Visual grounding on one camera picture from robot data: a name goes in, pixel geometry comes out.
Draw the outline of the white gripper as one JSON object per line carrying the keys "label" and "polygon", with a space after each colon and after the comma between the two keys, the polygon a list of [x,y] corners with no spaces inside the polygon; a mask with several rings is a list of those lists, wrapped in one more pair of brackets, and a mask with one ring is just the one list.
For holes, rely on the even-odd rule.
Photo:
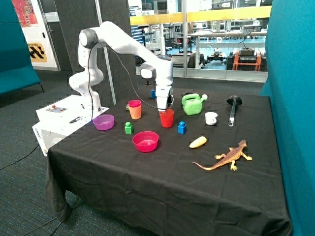
{"label": "white gripper", "polygon": [[157,109],[160,114],[165,114],[165,110],[173,108],[173,86],[156,86]]}

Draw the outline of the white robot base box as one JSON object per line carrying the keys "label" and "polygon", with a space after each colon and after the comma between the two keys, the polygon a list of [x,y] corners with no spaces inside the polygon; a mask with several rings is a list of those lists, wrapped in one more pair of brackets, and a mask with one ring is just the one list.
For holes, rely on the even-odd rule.
{"label": "white robot base box", "polygon": [[[43,155],[47,156],[49,148],[108,109],[108,107],[100,106],[92,110],[91,106],[84,102],[83,97],[70,95],[36,110],[39,122],[32,129]],[[76,117],[83,118],[70,124],[69,122]]]}

